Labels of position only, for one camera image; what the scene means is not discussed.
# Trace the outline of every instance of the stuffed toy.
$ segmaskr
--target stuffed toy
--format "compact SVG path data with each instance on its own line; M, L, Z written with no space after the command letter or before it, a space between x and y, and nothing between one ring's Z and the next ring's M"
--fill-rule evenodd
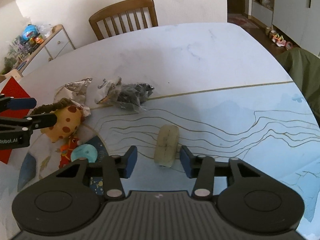
M81 141L76 136L72 135L68 140L68 144L62 145L60 147L60 152L61 152L61 160L59 165L60 169L71 162L71 153L79 145L81 145Z
M31 114L42 113L55 113L57 116L54 126L41 129L41 133L45 133L53 143L70 137L81 123L81 111L67 98L61 99L58 103L40 106Z

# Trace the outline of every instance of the rug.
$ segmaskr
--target rug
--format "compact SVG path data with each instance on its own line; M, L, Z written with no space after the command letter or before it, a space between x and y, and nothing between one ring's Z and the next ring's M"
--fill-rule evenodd
M259 28L242 14L228 13L228 22L236 24L242 28Z

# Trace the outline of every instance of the orange toy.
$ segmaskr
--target orange toy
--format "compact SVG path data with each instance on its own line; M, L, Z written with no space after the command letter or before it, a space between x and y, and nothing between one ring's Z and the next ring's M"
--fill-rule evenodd
M68 165L71 162L71 153L74 149L76 149L79 145L81 144L81 142L79 141L79 139L77 137L75 137L74 135L72 135L69 138L69 143L62 145L60 147L60 152L61 152L61 160L60 160L60 165L59 168L63 168L64 166Z

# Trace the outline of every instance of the silver wrapper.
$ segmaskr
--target silver wrapper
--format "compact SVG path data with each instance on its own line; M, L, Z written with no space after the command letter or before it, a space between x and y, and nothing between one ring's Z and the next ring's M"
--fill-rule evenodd
M85 105L85 99L87 95L87 88L91 81L92 78L85 78L59 87L54 95L53 102L57 103L62 98L69 98L80 108L83 117L89 116L91 112L90 108Z

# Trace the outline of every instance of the wooden chair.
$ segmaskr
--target wooden chair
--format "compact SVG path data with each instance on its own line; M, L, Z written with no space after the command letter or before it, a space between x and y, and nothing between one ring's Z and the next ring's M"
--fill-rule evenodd
M148 10L149 10L152 27L158 26L155 4L154 4L153 0L125 0L125 1L122 1L119 3L109 5L103 9L101 9L100 11L96 12L95 14L93 14L89 18L89 23L90 23L95 35L97 36L98 40L100 41L100 40L103 40L104 37L103 37L102 32L98 26L98 22L103 21L104 26L107 30L108 37L111 37L112 34L111 34L111 31L107 25L106 19L110 17L115 34L119 35L120 33L119 33L119 30L118 30L118 27L116 25L115 18L114 18L114 17L118 17L118 19L120 21L122 32L126 33L127 30L124 26L124 22L121 17L121 14L123 14L123 15L125 14L127 17L127 21L128 21L129 31L132 32L133 26L132 26L131 19L129 17L129 13L131 11L133 11L134 20L135 20L137 29L141 30L141 27L139 24L139 19L137 16L137 10L140 10L140 12L141 12L144 28L148 28L148 24L146 21L146 17L145 17L143 8L148 8Z

